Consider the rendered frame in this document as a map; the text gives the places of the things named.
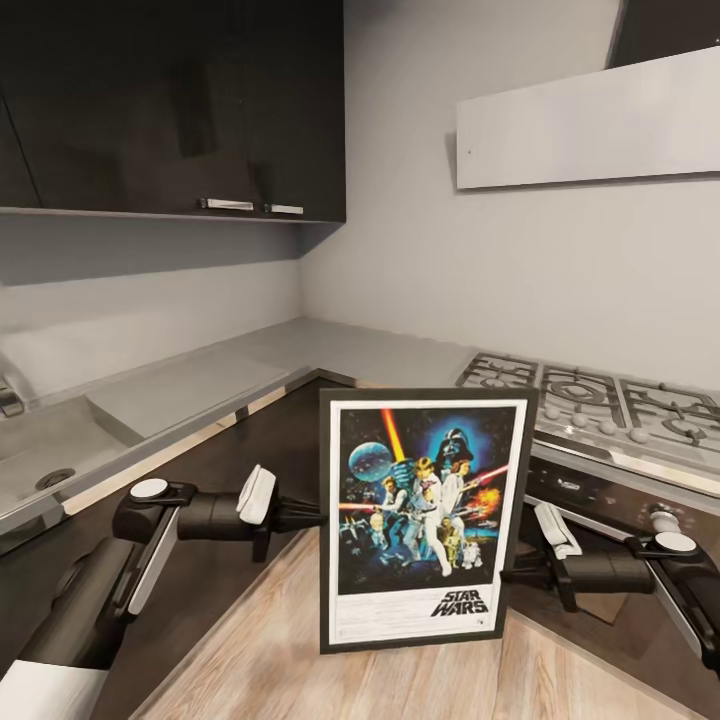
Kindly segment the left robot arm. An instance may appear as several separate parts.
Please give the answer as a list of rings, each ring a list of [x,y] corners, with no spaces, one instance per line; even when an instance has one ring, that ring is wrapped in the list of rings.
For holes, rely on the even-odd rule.
[[[320,505],[278,496],[279,480],[252,471],[242,492],[147,479],[130,488],[104,538],[56,586],[51,614],[0,682],[0,720],[89,720],[129,623],[146,605],[176,540],[254,542],[324,525]]]

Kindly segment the poster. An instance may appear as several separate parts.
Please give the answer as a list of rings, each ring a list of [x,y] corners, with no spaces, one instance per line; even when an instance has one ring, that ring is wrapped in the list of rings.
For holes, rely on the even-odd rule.
[[[320,388],[320,655],[500,640],[538,387]]]

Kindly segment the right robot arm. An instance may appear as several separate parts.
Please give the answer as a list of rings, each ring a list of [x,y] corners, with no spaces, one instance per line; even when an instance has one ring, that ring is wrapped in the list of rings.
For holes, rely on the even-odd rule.
[[[623,546],[581,546],[552,503],[536,510],[545,553],[515,556],[507,581],[558,588],[567,613],[577,593],[656,593],[708,670],[720,679],[720,570],[692,538],[674,532],[633,536]]]

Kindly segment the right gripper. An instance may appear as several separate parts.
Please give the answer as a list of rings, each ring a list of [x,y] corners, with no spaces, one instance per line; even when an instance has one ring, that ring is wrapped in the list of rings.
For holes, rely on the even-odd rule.
[[[535,550],[515,556],[514,569],[499,572],[504,580],[550,591],[556,586],[567,613],[578,613],[574,592],[619,594],[619,580],[603,546],[580,546],[582,554],[559,559],[541,535],[545,553]]]

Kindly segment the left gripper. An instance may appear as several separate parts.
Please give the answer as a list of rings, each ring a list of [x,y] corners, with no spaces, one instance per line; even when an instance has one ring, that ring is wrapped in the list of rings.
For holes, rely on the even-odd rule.
[[[328,515],[320,512],[319,504],[288,496],[279,497],[279,486],[279,480],[276,480],[262,524],[242,520],[238,510],[241,492],[218,493],[209,517],[209,540],[254,542],[253,563],[264,563],[273,531],[290,533],[319,527],[329,520]]]

